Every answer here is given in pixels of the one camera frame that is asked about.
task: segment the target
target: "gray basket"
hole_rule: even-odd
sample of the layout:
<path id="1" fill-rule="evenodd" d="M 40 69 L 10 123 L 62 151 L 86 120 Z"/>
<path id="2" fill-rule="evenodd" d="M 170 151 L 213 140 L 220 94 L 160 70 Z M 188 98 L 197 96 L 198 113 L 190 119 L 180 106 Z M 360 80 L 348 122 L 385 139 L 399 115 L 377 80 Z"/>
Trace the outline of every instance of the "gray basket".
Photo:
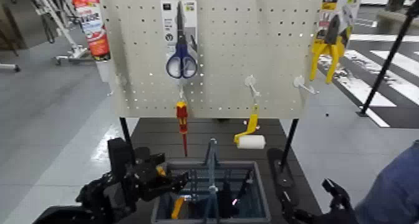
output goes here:
<path id="1" fill-rule="evenodd" d="M 248 161 L 224 161 L 219 162 L 219 167 L 215 170 L 216 186 L 223 187 L 223 181 L 227 177 L 230 182 L 233 195 L 236 195 L 242 185 L 246 173 L 251 170 L 253 183 L 249 185 L 246 194 L 240 199 L 239 215 L 233 218 L 221 219 L 221 223 L 270 223 L 271 214 L 266 201 L 265 191 L 259 174 L 256 162 Z M 190 182 L 180 192 L 179 195 L 188 195 L 192 200 L 202 200 L 209 196 L 208 166 L 200 161 L 172 161 L 167 162 L 167 173 L 179 175 L 189 172 Z M 173 194 L 166 193 L 156 199 L 152 214 L 152 224 L 192 224 L 203 223 L 203 219 L 170 219 L 173 209 Z M 216 223 L 215 218 L 209 218 L 207 223 Z"/>

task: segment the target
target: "blue sleeve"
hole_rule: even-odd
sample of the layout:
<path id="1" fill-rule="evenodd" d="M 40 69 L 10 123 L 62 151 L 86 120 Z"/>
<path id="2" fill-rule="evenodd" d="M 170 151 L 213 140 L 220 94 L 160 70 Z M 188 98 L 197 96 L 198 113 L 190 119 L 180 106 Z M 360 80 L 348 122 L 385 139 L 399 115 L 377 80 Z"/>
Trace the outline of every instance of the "blue sleeve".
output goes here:
<path id="1" fill-rule="evenodd" d="M 355 214 L 360 224 L 413 224 L 419 220 L 419 141 L 383 169 Z"/>

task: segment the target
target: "pegboard hook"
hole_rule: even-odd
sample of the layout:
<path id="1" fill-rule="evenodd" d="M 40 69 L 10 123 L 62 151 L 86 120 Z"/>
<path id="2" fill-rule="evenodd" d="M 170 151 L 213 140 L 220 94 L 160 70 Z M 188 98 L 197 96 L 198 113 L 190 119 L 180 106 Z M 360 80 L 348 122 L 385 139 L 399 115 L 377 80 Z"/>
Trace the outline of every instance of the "pegboard hook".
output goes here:
<path id="1" fill-rule="evenodd" d="M 257 97 L 260 97 L 260 96 L 261 96 L 261 93 L 260 93 L 260 92 L 258 92 L 258 91 L 256 90 L 256 88 L 254 87 L 254 85 L 256 84 L 256 78 L 254 78 L 254 76 L 253 76 L 253 75 L 250 75 L 250 76 L 248 76 L 248 77 L 244 80 L 244 84 L 245 84 L 246 86 L 250 87 L 250 92 L 251 92 L 251 94 L 252 94 L 254 104 L 258 104 L 258 101 L 257 101 L 257 99 L 256 99 L 256 98 L 257 98 Z"/>
<path id="2" fill-rule="evenodd" d="M 296 77 L 294 79 L 294 87 L 295 88 L 303 88 L 306 91 L 310 92 L 311 94 L 318 94 L 319 93 L 318 91 L 314 90 L 313 86 L 306 87 L 304 85 L 304 77 L 302 75 L 300 75 L 299 77 Z"/>

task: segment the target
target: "product label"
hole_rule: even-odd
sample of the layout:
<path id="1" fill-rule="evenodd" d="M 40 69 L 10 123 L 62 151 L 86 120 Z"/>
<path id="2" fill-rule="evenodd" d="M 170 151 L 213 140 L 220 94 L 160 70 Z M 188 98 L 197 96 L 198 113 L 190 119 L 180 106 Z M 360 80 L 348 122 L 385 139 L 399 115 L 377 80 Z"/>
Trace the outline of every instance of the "product label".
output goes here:
<path id="1" fill-rule="evenodd" d="M 100 16 L 99 0 L 73 0 L 81 17 L 90 52 L 95 60 L 110 59 L 105 24 Z"/>

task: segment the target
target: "white pegboard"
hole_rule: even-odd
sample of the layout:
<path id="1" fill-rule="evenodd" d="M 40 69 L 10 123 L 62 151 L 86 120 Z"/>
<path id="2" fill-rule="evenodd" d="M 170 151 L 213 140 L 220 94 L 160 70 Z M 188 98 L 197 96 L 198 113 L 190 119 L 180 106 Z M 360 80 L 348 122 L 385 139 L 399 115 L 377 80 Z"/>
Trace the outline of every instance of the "white pegboard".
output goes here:
<path id="1" fill-rule="evenodd" d="M 176 80 L 165 69 L 161 0 L 100 0 L 115 72 L 110 83 L 125 117 L 175 117 Z M 197 0 L 198 74 L 185 91 L 192 117 L 246 118 L 260 91 L 260 117 L 299 118 L 307 92 L 310 44 L 321 0 Z"/>

